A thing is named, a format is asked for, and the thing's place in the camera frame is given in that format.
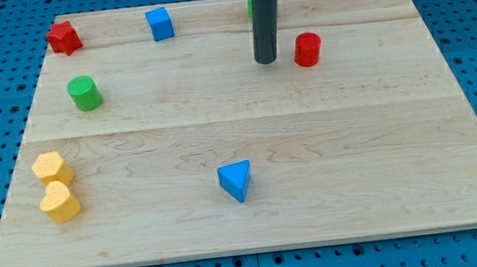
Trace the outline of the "green block behind arm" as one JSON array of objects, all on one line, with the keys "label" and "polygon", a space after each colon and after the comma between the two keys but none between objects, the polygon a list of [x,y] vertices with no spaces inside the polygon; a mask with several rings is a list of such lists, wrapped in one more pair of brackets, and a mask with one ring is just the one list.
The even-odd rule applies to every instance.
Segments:
[{"label": "green block behind arm", "polygon": [[247,10],[247,17],[251,19],[253,17],[253,2],[252,0],[246,0],[246,10]]}]

